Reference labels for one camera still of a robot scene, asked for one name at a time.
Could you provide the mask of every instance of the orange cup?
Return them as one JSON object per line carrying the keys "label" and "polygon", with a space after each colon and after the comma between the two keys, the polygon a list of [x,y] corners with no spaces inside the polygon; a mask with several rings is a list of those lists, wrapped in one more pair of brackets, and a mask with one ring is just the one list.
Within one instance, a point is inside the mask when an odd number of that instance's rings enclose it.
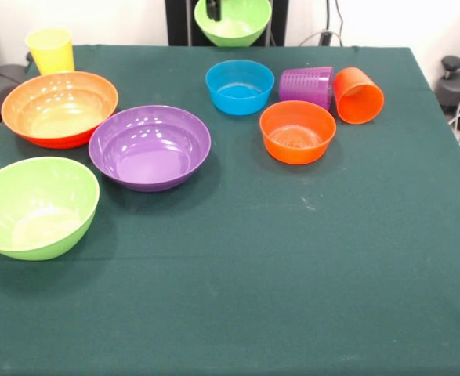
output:
{"label": "orange cup", "polygon": [[338,115],[350,124],[363,124],[381,112],[383,91],[359,68],[348,67],[334,79],[334,97]]}
{"label": "orange cup", "polygon": [[285,100],[266,108],[259,119],[266,150],[290,165],[307,165],[327,150],[336,122],[324,108],[302,100]]}

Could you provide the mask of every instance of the plastic cup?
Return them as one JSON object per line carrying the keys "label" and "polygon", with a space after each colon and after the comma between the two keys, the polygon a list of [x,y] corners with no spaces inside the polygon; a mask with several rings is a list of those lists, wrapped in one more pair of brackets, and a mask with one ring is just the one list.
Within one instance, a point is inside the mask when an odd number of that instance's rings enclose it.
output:
{"label": "plastic cup", "polygon": [[280,100],[305,100],[329,110],[333,78],[332,67],[287,69],[281,75],[278,95]]}
{"label": "plastic cup", "polygon": [[363,124],[381,112],[383,91],[359,68],[348,67],[334,79],[334,96],[338,115],[350,124]]}
{"label": "plastic cup", "polygon": [[26,37],[40,74],[74,71],[73,45],[68,30],[58,27],[41,29]]}
{"label": "plastic cup", "polygon": [[318,160],[329,147],[336,122],[324,108],[301,100],[275,103],[259,119],[266,150],[290,165]]}

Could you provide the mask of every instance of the green tablecloth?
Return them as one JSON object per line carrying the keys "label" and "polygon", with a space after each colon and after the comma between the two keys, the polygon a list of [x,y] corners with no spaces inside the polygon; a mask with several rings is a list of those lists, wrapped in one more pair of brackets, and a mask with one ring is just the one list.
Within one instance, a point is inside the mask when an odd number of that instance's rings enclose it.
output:
{"label": "green tablecloth", "polygon": [[[409,49],[74,54],[115,83],[120,110],[196,114],[212,152],[178,189],[134,193],[102,177],[86,147],[44,150],[0,129],[0,167],[70,157],[102,191],[64,256],[0,256],[0,374],[460,374],[460,149]],[[277,81],[286,68],[355,65],[386,105],[370,124],[339,121],[317,163],[280,164],[258,114],[210,103],[205,72],[233,58]]]}

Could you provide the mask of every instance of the orange bowl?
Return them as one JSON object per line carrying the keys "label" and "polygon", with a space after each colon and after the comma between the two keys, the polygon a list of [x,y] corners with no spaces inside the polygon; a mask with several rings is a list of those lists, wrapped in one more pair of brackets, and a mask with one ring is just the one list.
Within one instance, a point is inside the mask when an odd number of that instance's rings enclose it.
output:
{"label": "orange bowl", "polygon": [[35,145],[70,149],[88,143],[117,104],[117,89],[97,74],[47,74],[24,82],[7,95],[2,120]]}
{"label": "orange bowl", "polygon": [[269,106],[259,125],[268,153],[290,165],[315,162],[324,155],[336,133],[336,122],[328,111],[302,100]]}

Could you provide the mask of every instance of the black knob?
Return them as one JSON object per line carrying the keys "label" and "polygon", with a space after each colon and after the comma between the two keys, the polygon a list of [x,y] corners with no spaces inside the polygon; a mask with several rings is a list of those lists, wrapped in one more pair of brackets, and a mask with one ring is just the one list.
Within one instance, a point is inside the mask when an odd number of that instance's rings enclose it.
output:
{"label": "black knob", "polygon": [[460,57],[445,56],[442,58],[442,66],[447,72],[455,72],[460,68]]}

